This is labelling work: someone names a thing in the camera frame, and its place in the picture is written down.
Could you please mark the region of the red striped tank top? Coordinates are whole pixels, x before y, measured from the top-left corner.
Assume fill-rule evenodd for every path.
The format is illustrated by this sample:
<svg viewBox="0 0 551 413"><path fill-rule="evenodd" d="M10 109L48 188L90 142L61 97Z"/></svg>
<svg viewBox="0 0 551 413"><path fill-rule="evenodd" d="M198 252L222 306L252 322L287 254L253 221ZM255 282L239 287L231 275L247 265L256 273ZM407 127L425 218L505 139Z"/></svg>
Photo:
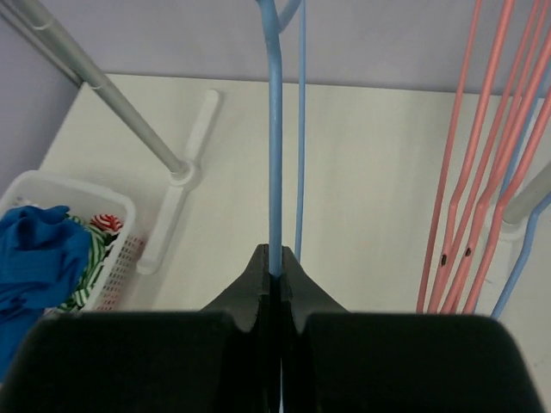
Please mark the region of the red striped tank top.
<svg viewBox="0 0 551 413"><path fill-rule="evenodd" d="M119 233L123 228L122 221L117 216L112 214L94 215L90 220L90 224L99 230L112 235Z"/></svg>

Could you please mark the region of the green striped tank top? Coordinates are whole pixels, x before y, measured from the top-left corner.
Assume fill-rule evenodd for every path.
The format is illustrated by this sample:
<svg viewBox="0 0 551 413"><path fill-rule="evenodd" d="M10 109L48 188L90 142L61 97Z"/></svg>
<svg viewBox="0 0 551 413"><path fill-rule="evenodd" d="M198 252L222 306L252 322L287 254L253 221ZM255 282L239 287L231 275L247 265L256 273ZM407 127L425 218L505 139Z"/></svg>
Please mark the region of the green striped tank top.
<svg viewBox="0 0 551 413"><path fill-rule="evenodd" d="M71 215L68 218L80 224L90 234L91 244L88 264L80 276L75 291L56 308L57 311L61 312L74 312L84 308L102 272L104 261L109 257L114 242L119 235L119 233L112 235L99 230L90 224L90 220L86 221Z"/></svg>

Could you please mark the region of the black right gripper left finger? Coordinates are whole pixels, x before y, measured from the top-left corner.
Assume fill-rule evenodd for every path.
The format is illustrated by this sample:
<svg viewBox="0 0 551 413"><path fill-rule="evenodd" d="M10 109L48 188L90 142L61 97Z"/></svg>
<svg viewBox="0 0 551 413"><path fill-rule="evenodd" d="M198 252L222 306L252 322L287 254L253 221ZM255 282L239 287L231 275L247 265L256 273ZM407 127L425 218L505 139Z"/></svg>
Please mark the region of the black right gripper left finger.
<svg viewBox="0 0 551 413"><path fill-rule="evenodd" d="M224 312L239 331L250 333L269 321L270 287L268 246L259 244L243 273L201 311Z"/></svg>

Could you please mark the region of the light blue wire hanger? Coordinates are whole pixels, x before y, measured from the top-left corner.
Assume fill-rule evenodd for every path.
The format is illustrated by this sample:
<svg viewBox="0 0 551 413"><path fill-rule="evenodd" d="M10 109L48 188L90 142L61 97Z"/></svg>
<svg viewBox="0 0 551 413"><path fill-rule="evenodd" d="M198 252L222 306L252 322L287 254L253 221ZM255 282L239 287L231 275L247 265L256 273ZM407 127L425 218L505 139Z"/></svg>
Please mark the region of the light blue wire hanger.
<svg viewBox="0 0 551 413"><path fill-rule="evenodd" d="M498 319L503 313L525 264L529 260L536 234L537 221L550 205L549 166L542 169L521 193L517 192L526 176L539 145L539 140L550 119L549 97L546 98L540 109L536 108L549 73L550 67L547 66L545 71L540 75L537 91L531 100L527 114L523 117L523 127L517 137L516 146L512 152L502 188L499 192L498 205L505 208L503 222L509 226L515 226L519 230L524 230L524 238L522 248L511 270L511 274L492 310L491 317L495 319Z"/></svg>

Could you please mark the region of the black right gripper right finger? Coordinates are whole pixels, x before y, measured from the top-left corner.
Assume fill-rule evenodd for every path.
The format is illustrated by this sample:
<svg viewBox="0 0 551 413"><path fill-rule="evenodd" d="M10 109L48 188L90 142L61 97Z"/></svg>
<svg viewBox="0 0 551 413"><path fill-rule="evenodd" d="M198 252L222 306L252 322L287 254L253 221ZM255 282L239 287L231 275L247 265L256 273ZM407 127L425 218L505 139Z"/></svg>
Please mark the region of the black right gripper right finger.
<svg viewBox="0 0 551 413"><path fill-rule="evenodd" d="M280 285L282 307L290 311L291 324L298 334L312 314L347 312L308 276L289 247L282 248Z"/></svg>

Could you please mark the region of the blue hanger of teal top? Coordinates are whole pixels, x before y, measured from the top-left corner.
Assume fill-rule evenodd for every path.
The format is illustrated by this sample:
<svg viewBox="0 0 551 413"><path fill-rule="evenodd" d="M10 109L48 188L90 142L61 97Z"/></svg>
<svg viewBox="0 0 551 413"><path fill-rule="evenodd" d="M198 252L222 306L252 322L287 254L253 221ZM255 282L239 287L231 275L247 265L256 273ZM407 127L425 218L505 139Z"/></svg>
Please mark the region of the blue hanger of teal top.
<svg viewBox="0 0 551 413"><path fill-rule="evenodd" d="M306 186L306 3L289 1L281 12L273 1L257 3L269 70L269 273L280 277L282 264L282 127L283 80L280 35L299 17L298 177L294 255L301 258Z"/></svg>

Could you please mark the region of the pink hanger of black top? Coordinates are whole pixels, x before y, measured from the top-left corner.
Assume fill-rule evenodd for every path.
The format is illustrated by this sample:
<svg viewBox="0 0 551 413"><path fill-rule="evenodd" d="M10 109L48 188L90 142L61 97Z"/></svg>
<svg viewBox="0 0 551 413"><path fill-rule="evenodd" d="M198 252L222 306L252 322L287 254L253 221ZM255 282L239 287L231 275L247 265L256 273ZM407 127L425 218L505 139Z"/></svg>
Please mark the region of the pink hanger of black top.
<svg viewBox="0 0 551 413"><path fill-rule="evenodd" d="M472 266L470 268L470 272L469 272L467 280L465 282L465 286L464 286L462 296L460 298L458 298L454 294L449 294L449 289L452 286L453 279L455 278L457 269L460 265L460 261L461 261L461 258L463 256L463 254L464 254L464 250L466 249L466 244L467 244L467 240L468 240L469 233L470 233L470 230L471 230L471 224L472 224L472 221L473 221L473 218L474 218L474 212L475 212L476 204L477 204L480 196L482 195L483 191L485 190L488 179L489 179L491 173L493 172L494 158L499 157L501 155L501 151L503 150L505 135L510 131L510 128L513 124L513 119L516 117L517 107L520 105L520 103L523 100L526 88L527 88L527 86L529 84L529 81L532 77L532 72L534 70L534 66L536 64L536 61L539 58L544 40L545 40L547 35L550 36L550 30L548 28L548 19L549 19L549 17L550 17L550 7L548 8L548 11L547 11L547 13L545 14L545 16L543 18L538 17L538 18L535 19L535 21L533 23L533 26L532 26L532 29L530 30L530 35L529 35L528 41L526 43L526 46L524 48L523 57L521 59L520 65L518 66L515 81L514 81L514 84L513 84L512 88L511 88L511 92L509 94L508 102L505 106L505 112L503 113L503 117L501 119L501 123L500 123L499 129L498 129L498 132L497 132L497 136L495 137L495 139L493 141L493 147L492 147L492 150L490 152L490 156L489 156L489 159L488 159L488 162L487 162L487 165L486 165L486 171L485 171L485 173L484 173L484 175L481 179L481 183L480 183L480 186L479 186L478 193L476 194L475 199L474 199L474 206L473 206L473 209L471 211L469 220L467 222L466 230L464 231L464 234L463 234L463 237L462 237L462 240L461 240L461 244L459 246L459 250L458 250L457 256L455 258L454 265L453 265L453 267L450 271L450 274L449 274L447 286L444 289L443 296L442 296L442 299L440 301L440 305L438 307L438 310L435 311L435 312L430 312L430 313L438 313L438 312L452 313L452 312L456 312L456 311L461 312L463 307L464 307L464 304L465 304L465 301L467 299L468 293L469 293L469 291L471 289L471 286L473 284L474 277L477 273L478 267L480 265L480 262L482 260L483 255L484 255L485 248L486 248L486 242L489 238L490 229L491 229L491 225L492 225L492 216L493 216L493 213L494 213L494 211L492 210L492 204L493 204L492 199L493 199L494 195L498 192L498 189L501 186L501 184L503 183L503 180L504 180L505 176L502 177L502 182L498 185L496 191L494 192L494 194L492 195L492 198L490 200L490 206L489 206L489 209L486 213L486 218L485 218L484 224L482 226L482 231L481 231L481 234L480 234L479 243L477 245L477 250L474 253L474 259L472 261ZM524 29L523 29L522 34L520 36L520 41L517 45L517 50L519 49L523 32L524 32ZM516 57L517 50L514 53L513 60ZM510 78L510 73L511 73L512 66L513 66L513 61L512 61L511 64L507 65L507 67L506 67L507 71L508 71L508 77L507 77L505 85L507 84L507 81ZM462 213L463 213L465 205L467 203L467 198L469 196L469 193L471 191L471 187L473 185L474 177L476 175L477 169L479 168L480 158L482 156L483 151L485 150L486 141L487 141L488 136L490 135L490 131L491 131L491 128L492 128L492 123L494 122L494 119L496 117L496 112L498 111L498 106L499 106L501 98L502 98L502 96L501 96L499 101L498 101L498 106L495 110L495 113L492 116L492 119L488 120L487 119L488 108L489 108L491 97L492 97L492 89L491 89L490 99L489 99L488 107L487 107L487 111L486 111L486 117L485 117L485 120L484 120L484 123L483 123L482 131L481 131L481 135L480 135L480 139L479 139L477 152L476 152L476 155L474 157L473 168L471 170L470 177L467 181L467 186L466 186L466 188L463 192L463 195L461 197L461 200L460 200L460 203L459 203L459 206L458 206L458 212L457 212L457 218L456 218L457 221L461 220ZM427 289L429 291L433 287L433 283L434 283L438 263L440 261L440 256L439 256L438 260L436 260L436 261L434 261L432 259L432 263L431 263L431 266L430 266L430 278L429 278L429 283L428 283L428 287L427 287Z"/></svg>

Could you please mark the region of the pink hanger of green top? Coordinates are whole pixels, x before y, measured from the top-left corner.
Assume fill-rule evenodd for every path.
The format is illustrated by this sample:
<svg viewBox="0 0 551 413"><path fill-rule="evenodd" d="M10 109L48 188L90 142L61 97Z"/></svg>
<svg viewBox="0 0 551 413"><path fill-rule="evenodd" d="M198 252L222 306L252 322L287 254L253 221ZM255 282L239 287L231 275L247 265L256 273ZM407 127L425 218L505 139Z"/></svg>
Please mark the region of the pink hanger of green top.
<svg viewBox="0 0 551 413"><path fill-rule="evenodd" d="M477 152L479 139L483 127L483 123L486 117L486 111L488 107L488 102L490 99L491 88L493 86L499 60L503 51L505 44L505 36L510 24L511 16L513 13L515 3L513 1L503 2L503 8L498 19L498 25L496 28L496 33L494 35L494 40L492 43L492 50L490 52L490 57L488 59L486 74L483 80L482 89L480 92L480 97L478 100L477 108L474 115L473 125L471 127L471 132L467 142L467 149L463 158L463 163L461 166L460 175L458 177L457 183L455 185L455 190L451 196L447 220L445 226L445 232L443 236L443 244L441 250L440 261L438 263L434 283L432 289L429 291L427 289L429 278L430 278L430 266L432 263L432 257L435 248L436 234L438 230L438 225L440 222L440 215L442 212L443 206L443 196L446 188L446 182L448 179L449 165L451 157L453 154L454 143L455 143L455 134L457 130L458 121L460 119L461 104L464 94L465 82L467 81L467 74L471 59L471 54L474 47L475 35L479 23L480 11L482 7L482 2L477 1L474 6L474 12L472 21L470 24L469 34L467 38L467 45L465 48L461 73L459 77L459 82L457 84L455 92L454 106L452 110L452 115L449 123L449 132L445 145L445 150L443 154L443 162L436 192L436 199L434 204L434 210L432 214L431 224L430 224L430 234L428 238L428 243L425 252L424 258L424 267L421 276L421 281L418 290L418 299L416 304L416 312L422 313L424 311L435 312L438 310L440 301L443 296L443 292L448 283L448 278L450 271L454 265L455 258L457 256L459 246L464 234L464 231L467 227L467 222L469 220L471 211L474 206L474 199L478 193L481 179L486 171L486 165L490 156L490 152L493 147L493 141L497 136L497 132L505 112L505 106L509 99L509 94L511 88L514 84L515 77L517 74L518 66L520 65L521 59L523 57L524 48L528 41L530 30L532 29L533 23L536 18L543 18L550 7L549 1L535 1L533 2L532 8L529 13L529 19L526 23L521 43L515 59L513 60L513 66L510 73L510 78L505 85L504 94L502 95L500 104L498 106L498 111L496 112L496 117L492 123L492 128L490 135L487 138L485 150L482 153L480 158L479 168L477 169L476 175L474 177L473 185L471 191L467 198L467 203L465 205L464 211L461 216L461 220L457 221L457 212L458 206L463 195L463 192L467 186L467 181L470 177L471 170L474 164L474 157Z"/></svg>

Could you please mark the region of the royal blue tank top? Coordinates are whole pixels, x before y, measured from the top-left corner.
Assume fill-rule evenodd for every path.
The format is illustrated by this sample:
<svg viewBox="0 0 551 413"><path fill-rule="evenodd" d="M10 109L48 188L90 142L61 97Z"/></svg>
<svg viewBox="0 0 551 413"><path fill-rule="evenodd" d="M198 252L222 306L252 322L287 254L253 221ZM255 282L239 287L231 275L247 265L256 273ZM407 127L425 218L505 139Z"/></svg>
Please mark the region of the royal blue tank top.
<svg viewBox="0 0 551 413"><path fill-rule="evenodd" d="M76 289L91 235L68 206L19 206L1 218L1 376L44 310Z"/></svg>

